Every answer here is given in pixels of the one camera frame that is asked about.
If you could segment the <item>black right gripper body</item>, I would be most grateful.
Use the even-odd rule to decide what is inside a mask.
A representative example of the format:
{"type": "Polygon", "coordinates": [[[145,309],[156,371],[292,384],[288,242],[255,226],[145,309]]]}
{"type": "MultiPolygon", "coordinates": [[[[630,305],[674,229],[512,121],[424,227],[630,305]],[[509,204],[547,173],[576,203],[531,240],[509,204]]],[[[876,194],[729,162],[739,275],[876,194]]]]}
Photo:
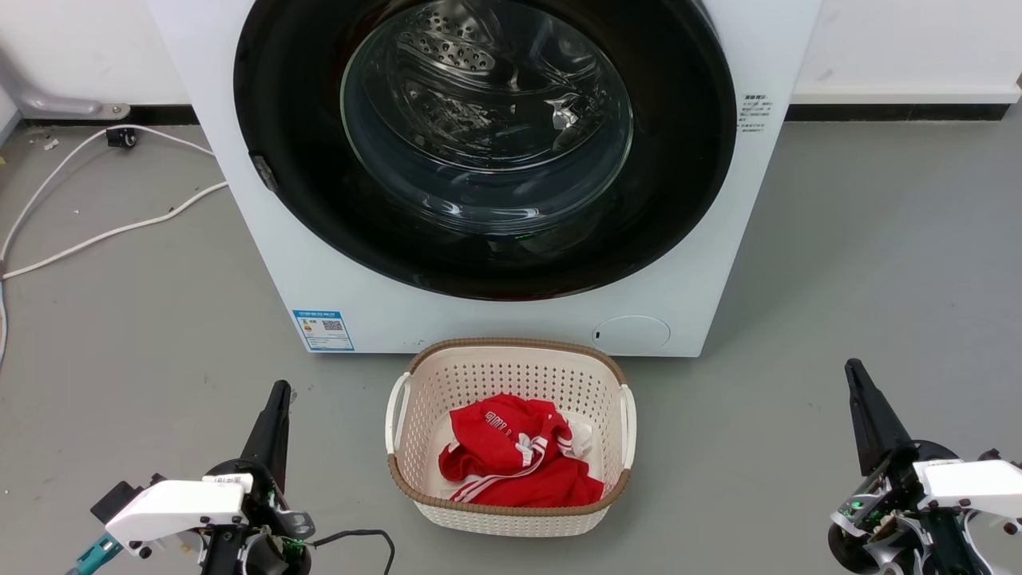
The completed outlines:
{"type": "Polygon", "coordinates": [[[827,543],[837,563],[854,574],[967,574],[964,514],[924,502],[915,469],[955,458],[926,440],[887,456],[831,516],[827,543]]]}

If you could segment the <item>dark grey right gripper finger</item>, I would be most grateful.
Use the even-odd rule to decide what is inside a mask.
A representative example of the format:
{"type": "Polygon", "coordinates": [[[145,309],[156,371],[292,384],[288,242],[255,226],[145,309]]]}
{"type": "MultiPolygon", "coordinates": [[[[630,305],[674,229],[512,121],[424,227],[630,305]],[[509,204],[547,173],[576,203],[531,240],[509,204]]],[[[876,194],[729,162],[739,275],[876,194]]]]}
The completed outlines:
{"type": "Polygon", "coordinates": [[[912,444],[913,440],[862,361],[847,360],[844,371],[860,471],[862,476],[868,477],[887,456],[902,445],[912,444]]]}

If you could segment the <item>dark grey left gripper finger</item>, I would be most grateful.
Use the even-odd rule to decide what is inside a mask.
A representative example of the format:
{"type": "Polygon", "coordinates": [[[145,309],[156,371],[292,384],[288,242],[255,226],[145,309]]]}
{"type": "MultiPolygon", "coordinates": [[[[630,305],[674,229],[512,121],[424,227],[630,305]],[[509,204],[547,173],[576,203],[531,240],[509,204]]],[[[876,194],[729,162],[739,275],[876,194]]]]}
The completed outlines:
{"type": "Polygon", "coordinates": [[[265,467],[279,489],[286,487],[291,396],[292,388],[288,381],[274,382],[240,456],[244,461],[265,467]]]}

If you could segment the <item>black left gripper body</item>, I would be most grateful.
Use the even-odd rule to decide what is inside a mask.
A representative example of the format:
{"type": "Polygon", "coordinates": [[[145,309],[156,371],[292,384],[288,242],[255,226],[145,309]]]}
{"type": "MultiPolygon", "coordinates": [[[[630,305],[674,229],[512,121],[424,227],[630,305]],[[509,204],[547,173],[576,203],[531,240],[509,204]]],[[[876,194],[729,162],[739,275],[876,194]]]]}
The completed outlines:
{"type": "Polygon", "coordinates": [[[310,574],[304,540],[315,524],[291,509],[265,467],[237,458],[212,467],[202,479],[235,480],[244,489],[239,512],[201,527],[202,574],[310,574]]]}

